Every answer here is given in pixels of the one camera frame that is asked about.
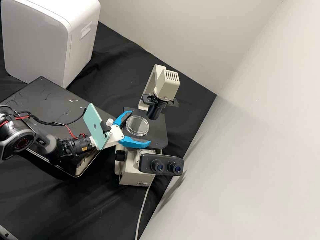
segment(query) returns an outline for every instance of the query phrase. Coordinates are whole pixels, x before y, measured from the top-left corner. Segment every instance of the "white appliance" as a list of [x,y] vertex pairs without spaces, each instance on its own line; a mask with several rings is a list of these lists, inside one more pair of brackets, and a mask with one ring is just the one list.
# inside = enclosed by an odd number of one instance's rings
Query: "white appliance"
[[2,0],[7,72],[66,88],[91,59],[99,14],[98,0]]

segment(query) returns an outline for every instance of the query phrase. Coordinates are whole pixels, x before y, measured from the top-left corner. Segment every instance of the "white wall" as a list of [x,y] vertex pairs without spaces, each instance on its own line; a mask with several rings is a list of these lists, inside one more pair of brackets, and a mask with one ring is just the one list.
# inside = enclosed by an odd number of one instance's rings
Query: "white wall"
[[320,239],[319,10],[287,0],[276,11],[141,239]]
[[100,0],[100,21],[220,94],[281,0]]

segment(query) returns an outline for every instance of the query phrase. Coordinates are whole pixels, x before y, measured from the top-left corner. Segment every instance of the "red wire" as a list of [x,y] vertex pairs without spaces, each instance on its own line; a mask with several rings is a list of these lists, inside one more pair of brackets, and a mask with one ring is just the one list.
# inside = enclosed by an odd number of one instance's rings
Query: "red wire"
[[8,121],[4,121],[3,123],[0,124],[0,127],[2,127],[3,125],[5,125],[6,123],[8,123]]
[[[19,119],[24,119],[24,118],[28,118],[29,116],[23,116],[23,117],[16,117],[16,120],[19,120]],[[8,121],[4,121],[3,123],[0,124],[0,127],[2,127],[3,125],[5,125],[6,123],[8,123]]]
[[71,129],[67,125],[64,125],[64,126],[68,129],[68,132],[70,133],[71,137],[78,139],[75,135],[73,135]]
[[[16,117],[16,120],[19,120],[19,119],[25,119],[25,118],[28,118],[30,117],[29,115],[28,116],[23,116],[23,117]],[[4,121],[3,123],[0,124],[0,127],[2,127],[3,125],[5,125],[6,123],[8,123],[8,121]],[[70,133],[71,137],[75,138],[75,139],[78,139],[71,131],[71,129],[67,126],[67,125],[64,125],[67,129],[68,129],[68,132]]]

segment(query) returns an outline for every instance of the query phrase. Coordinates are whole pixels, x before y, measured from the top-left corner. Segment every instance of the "clear petri dish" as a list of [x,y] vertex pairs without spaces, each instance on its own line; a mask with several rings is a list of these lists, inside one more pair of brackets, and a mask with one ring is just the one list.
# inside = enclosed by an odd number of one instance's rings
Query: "clear petri dish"
[[127,119],[126,127],[128,132],[136,136],[144,136],[149,131],[148,121],[140,116],[131,116]]

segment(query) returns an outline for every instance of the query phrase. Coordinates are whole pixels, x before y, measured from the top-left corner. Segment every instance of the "black fabric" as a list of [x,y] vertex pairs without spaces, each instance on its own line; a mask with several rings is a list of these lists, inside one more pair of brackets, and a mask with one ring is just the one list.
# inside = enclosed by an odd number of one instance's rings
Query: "black fabric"
[[[154,64],[175,70],[103,24],[91,61],[67,88],[118,116],[137,107]],[[0,59],[0,100],[25,84],[10,77]],[[167,107],[169,145],[183,157],[216,95],[179,73],[180,107]],[[118,185],[114,148],[104,150],[79,179],[61,181],[15,156],[0,165],[0,225],[19,239],[134,239],[145,187]],[[171,178],[156,176],[143,210],[139,236]]]

